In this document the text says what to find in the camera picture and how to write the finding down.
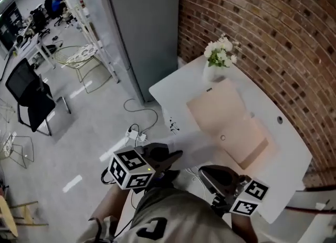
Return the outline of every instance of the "white table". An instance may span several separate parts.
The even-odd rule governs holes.
[[[200,56],[149,89],[163,109],[166,124],[175,123],[178,132],[200,130],[186,103],[213,85],[202,81],[205,62],[205,57]],[[278,152],[272,158],[265,159],[254,172],[249,169],[243,171],[225,152],[220,152],[221,158],[224,156],[225,159],[220,165],[229,166],[240,174],[257,177],[270,186],[258,211],[267,222],[272,223],[294,192],[302,186],[311,154],[285,115],[252,80],[235,66],[223,69],[222,73],[234,83],[247,110],[269,130]],[[282,117],[283,124],[277,122],[278,116]]]
[[[48,56],[43,52],[42,47],[47,52]],[[47,61],[52,68],[55,68],[55,65],[49,60],[48,57],[51,57],[51,53],[48,50],[47,46],[42,42],[38,34],[36,34],[31,40],[30,44],[27,47],[19,48],[17,56],[14,58],[15,65],[17,65],[22,59],[24,59],[33,49],[37,49],[43,58]]]

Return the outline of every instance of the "gray floor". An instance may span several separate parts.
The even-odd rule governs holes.
[[[65,24],[53,28],[53,25],[50,25],[51,34],[44,38],[45,44],[51,44],[51,38],[55,35],[59,36],[59,40],[64,40],[63,47],[85,44],[82,33],[74,27],[64,26]],[[16,102],[5,88],[6,78],[12,68],[9,64],[1,82],[0,97],[16,110]],[[56,107],[54,113],[49,116],[52,137],[31,132],[29,128],[17,122],[15,113],[7,112],[10,117],[7,126],[2,119],[0,120],[2,138],[5,139],[9,132],[16,132],[18,136],[31,136],[34,143],[35,161],[26,161],[27,169],[10,159],[1,161],[6,184],[9,185],[9,201],[11,204],[18,204],[38,200],[37,213],[42,220],[49,223],[49,227],[19,227],[19,242],[75,242],[85,228],[89,216],[109,189],[109,186],[100,182],[100,174],[108,165],[108,160],[101,162],[99,157],[124,137],[131,124],[137,123],[141,129],[145,129],[153,123],[155,115],[150,111],[126,112],[123,103],[130,97],[112,79],[99,90],[87,94],[74,70],[62,68],[60,64],[52,69],[43,63],[37,72],[50,86],[55,98],[66,98],[72,114],[67,114],[62,104]],[[86,82],[92,81],[88,88],[104,81],[106,75],[107,72],[103,68],[95,69],[85,79]],[[129,105],[140,108],[136,103]],[[159,114],[157,124],[147,132],[148,138],[168,136],[169,132],[163,123],[159,105],[153,103],[148,107],[155,109]],[[24,108],[22,114],[28,121]],[[14,142],[23,145],[24,154],[32,157],[32,149],[27,139],[15,138]],[[18,155],[13,154],[13,158],[22,162]],[[64,193],[63,188],[78,175],[82,180]],[[184,189],[203,197],[203,188],[192,175],[183,172],[178,183]],[[134,195],[133,204],[136,205],[141,196],[142,194]],[[211,200],[208,191],[207,200]],[[129,197],[119,229],[132,218],[133,213]]]

